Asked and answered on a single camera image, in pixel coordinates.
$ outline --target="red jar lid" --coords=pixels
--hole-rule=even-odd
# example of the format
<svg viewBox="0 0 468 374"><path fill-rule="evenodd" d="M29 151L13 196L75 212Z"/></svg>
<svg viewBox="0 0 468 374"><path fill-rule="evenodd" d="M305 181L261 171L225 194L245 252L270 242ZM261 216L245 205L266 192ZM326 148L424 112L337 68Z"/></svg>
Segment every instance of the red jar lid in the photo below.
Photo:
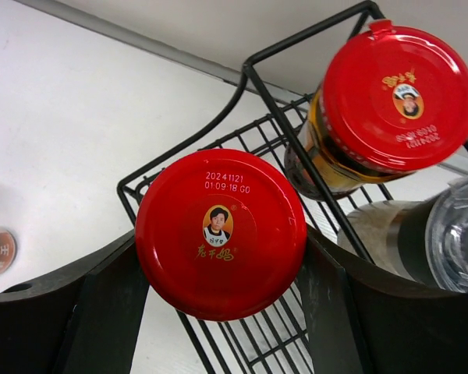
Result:
<svg viewBox="0 0 468 374"><path fill-rule="evenodd" d="M140 264L157 293L199 319L261 311L293 282L307 226L298 195L267 162L203 150L151 184L136 219Z"/></svg>
<svg viewBox="0 0 468 374"><path fill-rule="evenodd" d="M414 171L442 162L468 137L468 68L440 39L383 19L333 58L319 105L351 158Z"/></svg>

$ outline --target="text 01:09:18 go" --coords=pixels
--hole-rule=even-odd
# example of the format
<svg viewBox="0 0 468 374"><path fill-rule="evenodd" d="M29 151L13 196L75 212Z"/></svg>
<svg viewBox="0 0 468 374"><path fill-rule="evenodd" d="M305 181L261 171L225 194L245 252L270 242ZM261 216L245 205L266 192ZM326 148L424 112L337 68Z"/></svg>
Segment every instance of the text 01:09:18 go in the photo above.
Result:
<svg viewBox="0 0 468 374"><path fill-rule="evenodd" d="M241 193L250 193L250 187L248 185L234 185L232 183L224 182L209 182L204 183L206 189L216 189L219 191L232 191L232 192L241 192Z"/></svg>

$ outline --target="wire rack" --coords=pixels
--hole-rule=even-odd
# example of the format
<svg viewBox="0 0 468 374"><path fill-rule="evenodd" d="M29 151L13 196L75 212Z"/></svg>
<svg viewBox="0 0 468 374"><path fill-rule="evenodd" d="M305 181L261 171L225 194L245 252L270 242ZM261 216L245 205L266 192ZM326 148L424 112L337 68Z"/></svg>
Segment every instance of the wire rack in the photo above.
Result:
<svg viewBox="0 0 468 374"><path fill-rule="evenodd" d="M305 122L311 96L304 95L287 105L278 105L254 68L258 62L354 16L358 16L358 20L350 37L358 34L370 17L384 18L374 2L361 2L248 58L243 65L243 74L236 92L217 117L198 133L120 181L117 192L130 220L135 224L138 204L159 171L171 164L173 157L184 150L189 150L222 122L241 98L247 80L250 79L270 113L201 149L244 150L265 159L284 172L282 163L284 149L291 146L325 200L325 203L321 203L300 197L307 223L319 228L331 240L336 240L338 231L343 230L358 256L372 262L363 243L346 219L346 214L365 203L392 199L391 193L384 185L369 185L339 202L335 201L312 164L312 160L296 138L296 134ZM177 313L208 373L313 372L309 338L297 284L293 284L269 308L234 322L210 323L186 316L181 312Z"/></svg>

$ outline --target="white surface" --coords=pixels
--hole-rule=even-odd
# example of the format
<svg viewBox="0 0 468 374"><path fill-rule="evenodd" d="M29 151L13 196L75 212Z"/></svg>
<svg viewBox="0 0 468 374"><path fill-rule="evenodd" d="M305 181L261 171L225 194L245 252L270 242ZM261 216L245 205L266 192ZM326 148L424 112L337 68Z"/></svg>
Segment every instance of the white surface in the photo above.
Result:
<svg viewBox="0 0 468 374"><path fill-rule="evenodd" d="M99 18L239 70L253 53L357 0L60 0ZM468 0L377 0L396 24L420 28L453 46L468 65ZM353 26L347 22L260 65L262 78L312 92Z"/></svg>
<svg viewBox="0 0 468 374"><path fill-rule="evenodd" d="M0 276L0 291L130 230L115 194L118 180L205 125L233 90L0 0L0 225L13 229L19 240L14 265ZM246 93L201 144L265 112L261 100ZM254 146L261 138L246 141ZM432 168L389 185L396 197L423 199L453 177ZM219 343L228 352L225 342ZM233 360L229 353L227 360ZM149 372L204 372L174 310L152 290L133 363L134 374Z"/></svg>

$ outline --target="transparent lid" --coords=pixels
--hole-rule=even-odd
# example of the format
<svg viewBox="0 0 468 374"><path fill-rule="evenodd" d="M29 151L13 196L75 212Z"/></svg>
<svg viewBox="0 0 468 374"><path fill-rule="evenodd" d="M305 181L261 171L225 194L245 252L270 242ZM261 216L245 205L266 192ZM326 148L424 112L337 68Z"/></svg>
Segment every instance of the transparent lid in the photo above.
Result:
<svg viewBox="0 0 468 374"><path fill-rule="evenodd" d="M435 202L427 222L425 246L438 285L468 292L468 177L451 183Z"/></svg>

